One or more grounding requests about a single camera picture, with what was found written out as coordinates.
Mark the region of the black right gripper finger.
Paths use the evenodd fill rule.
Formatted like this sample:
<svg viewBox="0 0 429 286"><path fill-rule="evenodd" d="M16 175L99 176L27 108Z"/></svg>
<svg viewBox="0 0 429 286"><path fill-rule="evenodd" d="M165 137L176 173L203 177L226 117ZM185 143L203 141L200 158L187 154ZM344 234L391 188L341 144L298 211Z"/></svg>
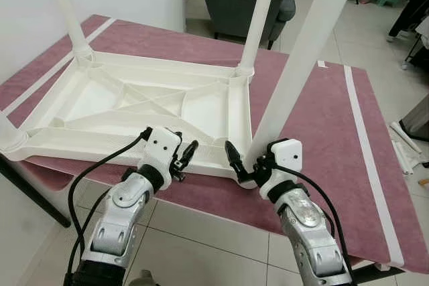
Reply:
<svg viewBox="0 0 429 286"><path fill-rule="evenodd" d="M242 162L242 158L238 149L233 145L230 140L225 142L225 154L227 157L228 165L232 167L233 171L236 173L237 178L245 178L247 171Z"/></svg>

